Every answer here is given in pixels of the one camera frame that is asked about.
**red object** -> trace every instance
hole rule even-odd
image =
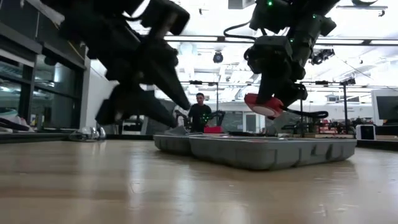
[[[223,133],[223,128],[220,127],[220,126],[205,127],[205,133],[208,133],[208,134],[219,134],[219,133]]]
[[[250,108],[251,111],[267,116],[268,118],[277,118],[283,113],[283,103],[275,98],[272,97],[268,102],[259,105],[256,103],[257,94],[255,93],[248,93],[244,96],[244,102]]]

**red container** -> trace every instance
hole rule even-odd
[[[221,126],[215,126],[215,127],[205,127],[205,133],[207,134],[218,134],[222,133],[223,128]]]

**man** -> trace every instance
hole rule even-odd
[[[188,117],[192,118],[192,128],[191,132],[204,132],[205,131],[205,123],[202,121],[203,116],[211,114],[211,108],[205,105],[203,102],[205,100],[205,96],[203,93],[197,94],[197,102],[191,106]]]

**wooden floor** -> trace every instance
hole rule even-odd
[[[398,154],[248,172],[153,142],[0,145],[4,224],[398,223]]]

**gray bin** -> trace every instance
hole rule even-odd
[[[171,154],[178,154],[181,156],[192,155],[191,144],[189,141],[190,137],[201,137],[201,138],[220,138],[215,135],[206,134],[184,134],[178,135],[174,132],[165,132],[163,134],[154,135],[155,146],[163,151]]]
[[[189,138],[198,159],[229,166],[274,170],[343,161],[354,154],[355,139]]]

